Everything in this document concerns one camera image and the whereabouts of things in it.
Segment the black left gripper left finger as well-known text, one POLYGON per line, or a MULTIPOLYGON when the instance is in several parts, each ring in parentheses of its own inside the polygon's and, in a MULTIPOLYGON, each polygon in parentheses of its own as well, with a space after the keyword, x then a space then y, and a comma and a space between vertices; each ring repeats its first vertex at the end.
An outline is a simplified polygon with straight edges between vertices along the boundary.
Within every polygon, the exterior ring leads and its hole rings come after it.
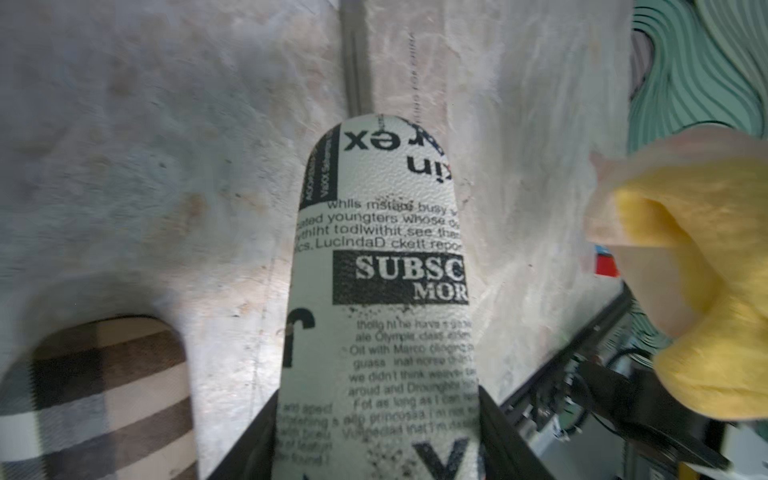
POLYGON ((275 391, 208 480, 270 480, 275 453, 275 391))

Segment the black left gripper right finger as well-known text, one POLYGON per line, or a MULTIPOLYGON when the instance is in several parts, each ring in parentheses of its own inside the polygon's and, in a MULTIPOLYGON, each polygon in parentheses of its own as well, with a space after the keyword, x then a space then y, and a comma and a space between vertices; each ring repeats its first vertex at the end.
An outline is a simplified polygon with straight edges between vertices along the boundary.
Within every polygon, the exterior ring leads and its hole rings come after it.
POLYGON ((488 392, 482 386, 478 392, 485 478, 554 480, 488 392))

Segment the yellow pink microfiber cloth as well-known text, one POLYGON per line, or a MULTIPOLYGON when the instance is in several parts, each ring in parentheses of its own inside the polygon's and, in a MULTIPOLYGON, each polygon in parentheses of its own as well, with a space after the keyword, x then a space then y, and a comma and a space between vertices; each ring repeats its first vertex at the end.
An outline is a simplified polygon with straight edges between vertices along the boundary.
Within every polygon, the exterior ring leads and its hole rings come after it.
POLYGON ((767 144, 714 124, 626 159, 593 154, 584 233, 649 321, 665 389, 706 417, 767 416, 767 144))

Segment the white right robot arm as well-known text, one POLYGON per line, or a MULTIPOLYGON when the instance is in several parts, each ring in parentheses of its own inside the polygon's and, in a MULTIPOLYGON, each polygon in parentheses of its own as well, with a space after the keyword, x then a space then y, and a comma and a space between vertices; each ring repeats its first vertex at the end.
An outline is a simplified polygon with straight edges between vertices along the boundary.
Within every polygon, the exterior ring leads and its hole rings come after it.
POLYGON ((605 366, 580 363, 570 388, 572 401, 608 421, 640 453, 670 467, 680 463, 725 470, 730 460, 717 443, 725 424, 678 402, 655 372, 641 368, 626 377, 605 366))

